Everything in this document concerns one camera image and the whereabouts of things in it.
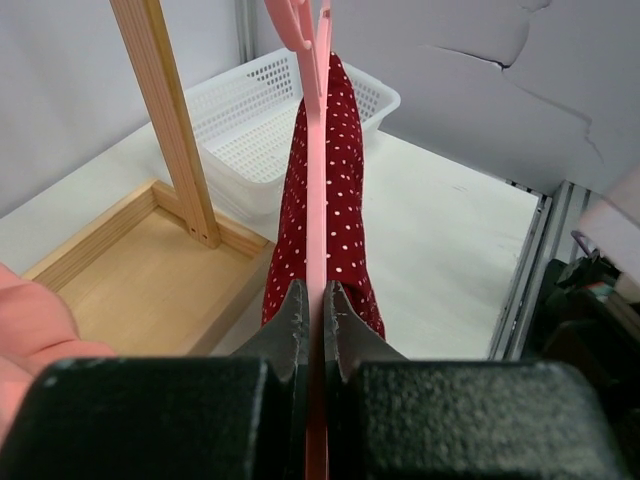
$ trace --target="white tabletop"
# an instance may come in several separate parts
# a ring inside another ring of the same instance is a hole
[[[410,358],[485,358],[537,198],[381,132],[365,162],[367,261],[389,342]],[[0,262],[25,272],[151,177],[170,183],[146,125],[0,219]],[[239,220],[276,240],[277,214]],[[253,334],[255,310],[223,350]]]

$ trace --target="pink hanger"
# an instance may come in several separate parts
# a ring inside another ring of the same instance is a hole
[[[327,286],[326,116],[331,54],[331,1],[323,0],[317,36],[311,0],[265,0],[284,45],[296,52],[307,112],[307,289],[310,374],[306,478],[326,479],[327,433],[324,406],[322,299]]]

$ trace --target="pink fabric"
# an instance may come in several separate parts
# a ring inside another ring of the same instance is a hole
[[[384,324],[365,258],[362,223],[364,153],[353,87],[340,58],[331,54],[327,105],[327,278],[342,282],[356,313],[384,338]],[[285,179],[278,243],[274,250],[262,324],[278,312],[289,284],[305,279],[306,113],[300,104]]]
[[[60,297],[0,264],[0,440],[31,382],[49,364],[113,355],[102,343],[80,340]]]

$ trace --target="white plastic basket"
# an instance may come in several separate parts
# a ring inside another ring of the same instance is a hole
[[[400,95],[345,64],[356,94],[365,145]],[[286,48],[185,92],[211,196],[245,218],[278,209],[302,88]]]

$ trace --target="red polka dot cloth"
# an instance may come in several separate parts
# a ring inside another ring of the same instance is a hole
[[[355,312],[382,338],[384,325],[367,273],[362,186],[364,154],[353,86],[331,54],[327,98],[327,279],[342,283]],[[265,291],[262,325],[280,309],[290,283],[305,279],[307,120],[300,103],[284,184],[278,243]]]

